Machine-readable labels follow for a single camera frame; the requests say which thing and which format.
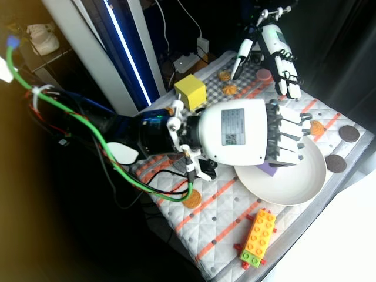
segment yellow lego block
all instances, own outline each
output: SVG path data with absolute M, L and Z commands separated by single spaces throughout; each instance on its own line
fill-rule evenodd
M 176 94 L 188 110 L 194 110 L 206 101 L 205 84 L 193 75 L 189 75 L 174 84 Z
M 264 210 L 259 210 L 253 221 L 244 249 L 262 259 L 269 245 L 275 221 L 276 216 L 273 216 Z

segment white cable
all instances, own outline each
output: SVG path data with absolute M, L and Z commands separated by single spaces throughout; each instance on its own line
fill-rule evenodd
M 175 76 L 175 73 L 173 73 L 172 76 L 170 77 L 170 81 L 169 81 L 169 87 L 168 87 L 168 89 L 170 89 L 171 81 L 172 81 L 172 79 L 173 79 L 174 76 Z
M 158 5 L 158 7 L 159 7 L 159 9 L 160 9 L 160 13 L 162 14 L 162 18 L 163 18 L 163 27 L 164 27 L 164 31 L 163 31 L 163 33 L 164 33 L 164 38 L 165 38 L 165 40 L 166 40 L 166 42 L 167 42 L 167 53 L 168 53 L 168 52 L 170 52 L 170 43 L 169 43 L 169 41 L 167 40 L 167 36 L 166 36 L 166 20 L 164 19 L 165 16 L 164 16 L 164 13 L 163 13 L 163 11 L 162 11 L 162 7 L 159 5 L 158 0 L 155 0 L 155 2 L 157 3 L 157 5 Z
M 200 37 L 202 37 L 201 28 L 200 28 L 199 24 L 194 20 L 194 18 L 192 18 L 192 16 L 188 13 L 188 11 L 186 10 L 186 8 L 184 8 L 183 4 L 180 3 L 180 0 L 177 0 L 177 1 L 179 2 L 180 6 L 182 6 L 183 10 L 186 11 L 186 13 L 188 14 L 188 16 L 189 16 L 189 17 L 195 22 L 195 24 L 199 27 L 199 30 L 200 30 Z
M 33 108 L 39 113 L 38 111 L 38 94 L 39 93 L 42 93 L 42 91 L 46 90 L 46 89 L 50 89 L 52 88 L 53 85 L 51 84 L 46 84 L 46 85 L 43 85 L 42 87 L 36 87 L 34 86 L 32 89 L 31 89 L 31 93 L 33 93 Z

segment round plate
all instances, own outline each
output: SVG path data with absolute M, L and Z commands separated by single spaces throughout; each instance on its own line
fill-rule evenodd
M 302 204 L 315 197 L 324 186 L 327 167 L 316 144 L 304 137 L 300 164 L 279 167 L 272 177 L 255 166 L 236 166 L 240 181 L 257 197 L 283 206 Z

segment purple block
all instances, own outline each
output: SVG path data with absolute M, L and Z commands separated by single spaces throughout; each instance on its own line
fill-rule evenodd
M 263 164 L 260 164 L 259 166 L 257 166 L 259 169 L 261 169 L 263 172 L 266 172 L 267 174 L 269 174 L 270 176 L 273 176 L 275 175 L 276 171 L 277 171 L 277 167 L 271 167 L 269 165 L 269 163 L 267 162 L 264 162 Z

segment white power adapter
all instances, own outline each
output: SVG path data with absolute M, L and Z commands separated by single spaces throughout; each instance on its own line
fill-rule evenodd
M 207 55 L 209 52 L 209 40 L 198 37 L 197 38 L 197 54 L 191 53 L 189 56 L 181 56 L 179 59 L 174 61 L 174 66 L 177 72 L 185 73 L 188 71 L 195 63 L 197 63 L 201 58 Z

